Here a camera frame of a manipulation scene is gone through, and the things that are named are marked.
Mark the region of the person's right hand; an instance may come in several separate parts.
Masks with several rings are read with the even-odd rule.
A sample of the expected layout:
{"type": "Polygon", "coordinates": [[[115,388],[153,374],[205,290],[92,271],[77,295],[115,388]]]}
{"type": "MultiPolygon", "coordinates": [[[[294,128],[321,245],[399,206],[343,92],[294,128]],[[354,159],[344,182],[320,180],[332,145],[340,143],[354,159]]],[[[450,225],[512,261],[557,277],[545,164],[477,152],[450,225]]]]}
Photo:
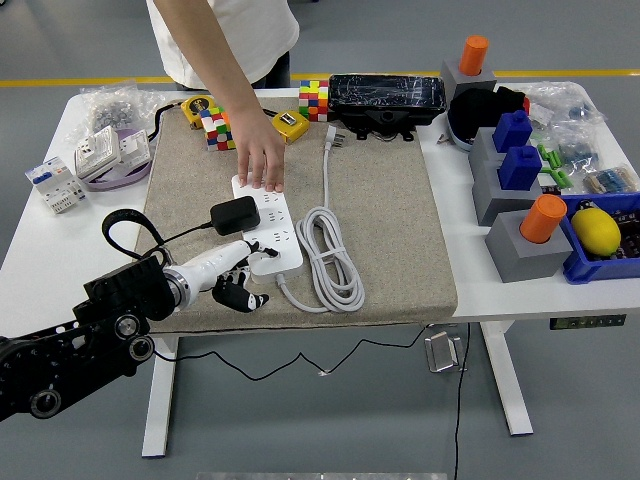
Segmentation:
{"type": "Polygon", "coordinates": [[[238,155],[241,186],[264,185],[282,193],[285,184],[285,142],[260,107],[233,112],[230,116],[238,155]]]}

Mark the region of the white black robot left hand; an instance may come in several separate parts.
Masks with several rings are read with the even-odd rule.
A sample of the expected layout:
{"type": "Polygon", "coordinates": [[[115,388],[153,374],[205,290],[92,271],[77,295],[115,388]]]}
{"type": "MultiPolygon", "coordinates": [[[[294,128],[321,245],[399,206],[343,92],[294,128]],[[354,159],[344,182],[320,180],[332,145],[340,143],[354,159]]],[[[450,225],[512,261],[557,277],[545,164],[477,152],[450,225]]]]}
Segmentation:
{"type": "Polygon", "coordinates": [[[194,304],[200,292],[210,291],[213,299],[234,311],[251,313],[269,301],[267,294],[253,294],[246,289],[249,277],[248,258],[254,253],[278,258],[279,252],[259,241],[237,240],[208,250],[182,265],[163,268],[174,295],[174,310],[182,311],[194,304]]]}

